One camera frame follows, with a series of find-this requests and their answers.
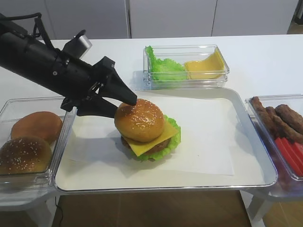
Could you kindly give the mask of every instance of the wooden floor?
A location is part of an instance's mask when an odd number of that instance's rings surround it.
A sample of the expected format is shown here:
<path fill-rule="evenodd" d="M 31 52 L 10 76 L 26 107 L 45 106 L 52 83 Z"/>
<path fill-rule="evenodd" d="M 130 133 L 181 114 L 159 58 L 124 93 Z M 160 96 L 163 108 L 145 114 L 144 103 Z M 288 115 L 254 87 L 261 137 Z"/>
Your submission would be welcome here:
<path fill-rule="evenodd" d="M 295 22 L 290 24 L 288 34 L 303 34 L 303 25 L 298 25 Z"/>
<path fill-rule="evenodd" d="M 62 196 L 60 206 L 62 227 L 250 227 L 233 191 Z"/>

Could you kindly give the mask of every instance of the green lettuce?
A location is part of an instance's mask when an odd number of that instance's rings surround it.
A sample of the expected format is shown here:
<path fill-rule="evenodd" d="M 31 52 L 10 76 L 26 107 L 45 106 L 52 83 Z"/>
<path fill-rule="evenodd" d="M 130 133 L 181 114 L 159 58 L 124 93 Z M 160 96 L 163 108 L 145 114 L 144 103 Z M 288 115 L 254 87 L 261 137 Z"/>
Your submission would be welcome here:
<path fill-rule="evenodd" d="M 153 80 L 184 80 L 187 79 L 185 68 L 176 61 L 166 58 L 157 59 L 151 46 L 145 48 L 151 61 Z"/>
<path fill-rule="evenodd" d="M 159 152 L 156 152 L 154 154 L 150 154 L 150 155 L 142 154 L 142 155 L 137 157 L 139 160 L 146 161 L 150 158 L 152 158 L 154 160 L 159 160 L 159 159 L 163 158 L 164 156 L 168 155 L 181 142 L 181 127 L 177 125 L 177 123 L 174 119 L 169 118 L 166 115 L 164 115 L 164 118 L 167 121 L 169 121 L 169 123 L 178 130 L 178 133 L 170 139 L 170 142 L 169 142 L 169 144 L 166 148 L 164 148 L 163 150 L 161 150 Z"/>

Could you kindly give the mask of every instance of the bread roll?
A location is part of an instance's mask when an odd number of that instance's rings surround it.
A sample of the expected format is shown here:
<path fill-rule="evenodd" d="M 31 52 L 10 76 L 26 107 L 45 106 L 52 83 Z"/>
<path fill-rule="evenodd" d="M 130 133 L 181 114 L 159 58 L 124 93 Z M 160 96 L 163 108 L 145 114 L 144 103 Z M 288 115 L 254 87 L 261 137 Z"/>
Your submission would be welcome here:
<path fill-rule="evenodd" d="M 155 104 L 138 98 L 135 106 L 122 103 L 118 107 L 115 126 L 124 137 L 150 142 L 163 133 L 164 117 Z"/>
<path fill-rule="evenodd" d="M 58 139 L 62 128 L 62 120 L 52 112 L 31 113 L 17 121 L 11 130 L 11 138 L 21 136 L 37 136 L 49 144 Z"/>
<path fill-rule="evenodd" d="M 9 140 L 0 148 L 0 174 L 43 172 L 52 157 L 49 144 L 34 136 Z"/>

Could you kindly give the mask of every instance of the top bun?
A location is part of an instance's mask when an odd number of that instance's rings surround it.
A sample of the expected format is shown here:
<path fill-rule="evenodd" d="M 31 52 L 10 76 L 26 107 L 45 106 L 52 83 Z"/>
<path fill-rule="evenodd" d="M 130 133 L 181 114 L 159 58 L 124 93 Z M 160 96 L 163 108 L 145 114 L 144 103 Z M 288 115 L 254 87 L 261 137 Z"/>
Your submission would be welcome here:
<path fill-rule="evenodd" d="M 122 103 L 118 107 L 115 126 L 124 137 L 150 142 L 163 133 L 164 117 L 155 104 L 138 98 L 135 106 Z"/>
<path fill-rule="evenodd" d="M 21 136 L 37 136 L 49 144 L 58 139 L 62 128 L 62 120 L 52 112 L 41 111 L 31 113 L 17 121 L 11 130 L 11 138 Z"/>

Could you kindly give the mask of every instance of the metal tray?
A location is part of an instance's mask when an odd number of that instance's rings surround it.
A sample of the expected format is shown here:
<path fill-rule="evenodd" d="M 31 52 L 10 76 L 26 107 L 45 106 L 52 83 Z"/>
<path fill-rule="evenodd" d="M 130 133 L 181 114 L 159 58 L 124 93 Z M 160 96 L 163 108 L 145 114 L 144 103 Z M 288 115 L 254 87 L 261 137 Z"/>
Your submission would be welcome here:
<path fill-rule="evenodd" d="M 235 91 L 152 90 L 137 95 L 154 102 L 181 126 L 182 142 L 176 151 L 157 162 L 135 161 L 122 149 L 113 119 L 76 117 L 55 174 L 60 191 L 244 189 L 276 182 L 276 169 Z M 233 174 L 220 169 L 220 155 L 230 157 Z"/>

